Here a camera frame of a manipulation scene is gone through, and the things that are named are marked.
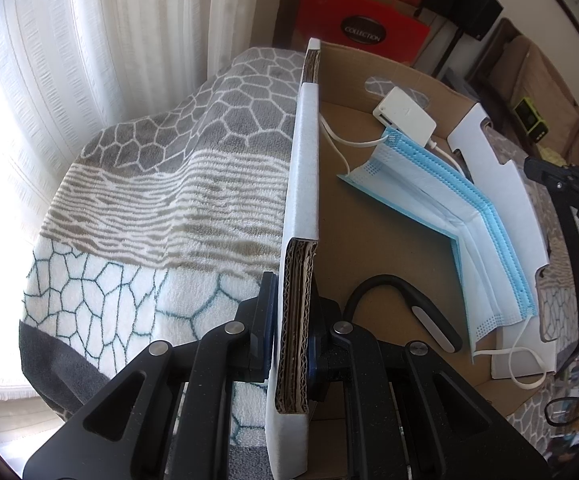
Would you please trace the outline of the right black speaker on stand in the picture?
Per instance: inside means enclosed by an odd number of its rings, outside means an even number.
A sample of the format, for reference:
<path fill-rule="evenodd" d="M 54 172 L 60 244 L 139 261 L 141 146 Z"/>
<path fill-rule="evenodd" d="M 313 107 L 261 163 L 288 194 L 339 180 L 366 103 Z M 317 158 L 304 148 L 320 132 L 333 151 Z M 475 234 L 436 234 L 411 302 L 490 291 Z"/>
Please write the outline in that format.
<path fill-rule="evenodd" d="M 435 66 L 433 76 L 439 75 L 464 35 L 477 41 L 483 40 L 502 11 L 503 5 L 499 3 L 499 0 L 446 0 L 443 2 L 436 14 L 454 24 L 457 30 Z"/>

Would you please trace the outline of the green alarm clock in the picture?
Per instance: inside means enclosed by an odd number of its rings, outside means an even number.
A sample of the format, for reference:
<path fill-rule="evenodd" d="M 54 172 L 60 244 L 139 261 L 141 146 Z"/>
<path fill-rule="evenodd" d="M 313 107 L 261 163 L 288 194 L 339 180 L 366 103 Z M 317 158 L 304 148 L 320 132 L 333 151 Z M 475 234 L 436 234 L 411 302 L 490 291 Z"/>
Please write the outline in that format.
<path fill-rule="evenodd" d="M 540 142 L 549 133 L 549 126 L 528 96 L 521 98 L 514 106 L 513 113 L 533 143 Z"/>

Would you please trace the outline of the cardboard tray box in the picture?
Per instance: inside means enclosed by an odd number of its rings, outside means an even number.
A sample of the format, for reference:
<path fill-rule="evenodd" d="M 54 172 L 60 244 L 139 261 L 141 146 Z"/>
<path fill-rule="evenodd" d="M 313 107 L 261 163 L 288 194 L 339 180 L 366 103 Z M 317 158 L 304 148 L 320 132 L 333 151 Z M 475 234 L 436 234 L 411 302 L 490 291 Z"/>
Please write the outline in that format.
<path fill-rule="evenodd" d="M 513 162 L 499 162 L 485 135 L 483 107 L 441 81 L 376 54 L 311 39 L 299 82 L 281 245 L 276 329 L 266 415 L 273 476 L 291 479 L 308 468 L 308 323 L 311 294 L 344 300 L 363 278 L 389 272 L 408 278 L 433 298 L 463 339 L 450 362 L 462 377 L 490 387 L 498 408 L 513 412 L 526 400 L 508 379 L 490 378 L 474 361 L 465 304 L 449 237 L 357 190 L 340 177 L 344 162 L 320 131 L 322 114 L 349 141 L 377 138 L 384 126 L 372 115 L 379 102 L 371 79 L 414 90 L 427 99 L 435 138 L 458 151 L 471 182 L 495 205 L 538 304 L 537 272 L 547 265 L 538 217 Z M 350 169 L 374 148 L 338 144 Z"/>

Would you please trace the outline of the brown padded headboard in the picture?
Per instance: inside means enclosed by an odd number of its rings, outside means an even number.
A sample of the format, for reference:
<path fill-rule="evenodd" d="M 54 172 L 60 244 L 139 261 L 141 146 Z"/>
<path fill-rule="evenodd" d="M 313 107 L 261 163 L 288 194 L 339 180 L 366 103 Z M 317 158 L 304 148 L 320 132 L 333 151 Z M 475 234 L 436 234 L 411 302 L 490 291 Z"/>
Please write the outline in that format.
<path fill-rule="evenodd" d="M 579 166 L 579 104 L 549 58 L 507 18 L 495 26 L 467 82 L 503 136 L 530 155 Z M 550 129 L 538 143 L 513 113 L 524 96 Z"/>

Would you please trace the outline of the red collection gift bag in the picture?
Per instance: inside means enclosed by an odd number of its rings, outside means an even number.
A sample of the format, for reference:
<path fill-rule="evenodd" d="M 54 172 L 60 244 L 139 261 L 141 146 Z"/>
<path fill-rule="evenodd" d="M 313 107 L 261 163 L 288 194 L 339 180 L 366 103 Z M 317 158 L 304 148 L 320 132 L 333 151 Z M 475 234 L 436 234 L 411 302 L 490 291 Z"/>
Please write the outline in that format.
<path fill-rule="evenodd" d="M 311 38 L 411 65 L 431 27 L 375 0 L 299 0 L 291 45 Z"/>

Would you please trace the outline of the patterned grey white blanket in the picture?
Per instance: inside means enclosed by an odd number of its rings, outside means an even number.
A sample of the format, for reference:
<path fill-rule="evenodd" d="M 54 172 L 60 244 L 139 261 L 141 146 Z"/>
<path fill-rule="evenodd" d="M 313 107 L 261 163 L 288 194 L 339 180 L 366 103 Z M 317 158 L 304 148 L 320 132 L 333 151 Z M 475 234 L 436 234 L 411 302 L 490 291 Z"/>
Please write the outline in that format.
<path fill-rule="evenodd" d="M 303 55 L 240 54 L 173 110 L 108 127 L 69 167 L 24 292 L 20 359 L 78 411 L 150 342 L 198 340 L 279 266 Z"/>

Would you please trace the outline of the white USB hub with cable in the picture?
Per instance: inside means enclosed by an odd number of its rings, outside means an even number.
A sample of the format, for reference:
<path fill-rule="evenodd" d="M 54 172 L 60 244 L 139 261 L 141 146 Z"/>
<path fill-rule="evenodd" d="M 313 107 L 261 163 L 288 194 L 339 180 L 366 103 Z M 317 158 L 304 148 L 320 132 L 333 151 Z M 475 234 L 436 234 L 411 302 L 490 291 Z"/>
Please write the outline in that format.
<path fill-rule="evenodd" d="M 431 115 L 428 115 L 427 111 L 412 98 L 410 93 L 400 87 L 393 87 L 376 105 L 372 115 L 381 125 L 404 133 L 410 140 L 445 159 L 445 162 L 448 162 L 459 174 L 465 177 L 465 172 L 461 166 L 451 155 L 439 148 L 438 144 L 431 138 L 437 124 Z M 329 145 L 334 148 L 336 154 L 344 162 L 347 172 L 350 172 L 349 162 L 337 148 L 338 144 L 348 146 L 348 148 L 377 148 L 379 144 L 387 141 L 386 133 L 383 133 L 378 139 L 370 141 L 346 140 L 334 132 L 322 114 L 319 115 L 319 127 L 326 136 Z"/>

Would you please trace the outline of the white sheer curtain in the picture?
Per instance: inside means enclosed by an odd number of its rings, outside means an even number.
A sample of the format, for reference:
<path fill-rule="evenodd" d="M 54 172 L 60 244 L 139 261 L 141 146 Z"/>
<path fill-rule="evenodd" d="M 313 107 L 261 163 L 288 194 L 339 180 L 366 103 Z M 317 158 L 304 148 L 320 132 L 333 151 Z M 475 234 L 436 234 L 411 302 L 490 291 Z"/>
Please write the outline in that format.
<path fill-rule="evenodd" d="M 257 0 L 0 0 L 0 401 L 28 398 L 27 263 L 93 133 L 167 110 L 250 44 Z"/>

